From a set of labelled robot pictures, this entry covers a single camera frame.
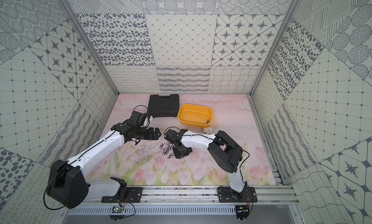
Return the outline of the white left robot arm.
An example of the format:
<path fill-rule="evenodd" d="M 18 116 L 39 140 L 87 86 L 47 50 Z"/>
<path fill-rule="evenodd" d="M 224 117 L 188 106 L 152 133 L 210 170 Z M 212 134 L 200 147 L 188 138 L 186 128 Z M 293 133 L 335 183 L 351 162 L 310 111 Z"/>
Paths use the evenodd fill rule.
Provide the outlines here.
<path fill-rule="evenodd" d="M 161 136 L 159 128 L 149 126 L 150 118 L 137 111 L 124 122 L 113 125 L 96 143 L 70 159 L 57 160 L 50 169 L 48 184 L 43 196 L 49 196 L 72 209 L 83 201 L 101 198 L 103 202 L 129 200 L 127 183 L 111 177 L 107 182 L 89 182 L 89 173 L 110 153 L 127 142 L 155 141 Z"/>

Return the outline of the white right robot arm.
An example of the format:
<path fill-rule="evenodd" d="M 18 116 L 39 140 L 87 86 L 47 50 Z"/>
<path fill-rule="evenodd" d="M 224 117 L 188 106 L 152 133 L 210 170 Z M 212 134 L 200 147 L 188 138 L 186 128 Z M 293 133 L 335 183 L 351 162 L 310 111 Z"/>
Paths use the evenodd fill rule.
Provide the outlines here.
<path fill-rule="evenodd" d="M 177 159 L 188 156 L 195 148 L 207 150 L 217 165 L 228 173 L 230 189 L 236 193 L 243 192 L 246 183 L 243 181 L 240 167 L 245 150 L 226 132 L 198 134 L 186 129 L 178 132 L 168 130 L 164 138 L 172 144 L 173 154 Z"/>

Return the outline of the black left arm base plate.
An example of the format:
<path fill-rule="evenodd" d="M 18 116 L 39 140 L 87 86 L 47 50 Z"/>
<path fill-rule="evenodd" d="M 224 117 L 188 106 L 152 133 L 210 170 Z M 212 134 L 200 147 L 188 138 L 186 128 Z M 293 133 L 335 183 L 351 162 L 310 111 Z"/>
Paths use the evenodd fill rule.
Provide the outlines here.
<path fill-rule="evenodd" d="M 114 203 L 114 202 L 131 202 L 131 203 L 140 203 L 143 188 L 142 187 L 128 187 L 125 180 L 110 177 L 111 180 L 114 180 L 119 183 L 119 189 L 114 196 L 104 196 L 101 199 L 102 203 Z"/>

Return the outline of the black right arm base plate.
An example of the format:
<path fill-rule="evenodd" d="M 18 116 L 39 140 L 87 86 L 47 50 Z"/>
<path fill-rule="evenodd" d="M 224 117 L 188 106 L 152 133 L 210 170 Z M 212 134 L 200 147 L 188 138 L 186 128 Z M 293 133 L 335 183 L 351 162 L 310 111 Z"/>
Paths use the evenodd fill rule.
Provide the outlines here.
<path fill-rule="evenodd" d="M 245 184 L 242 192 L 236 192 L 230 187 L 217 187 L 217 193 L 220 203 L 257 203 L 257 194 L 254 187 Z"/>

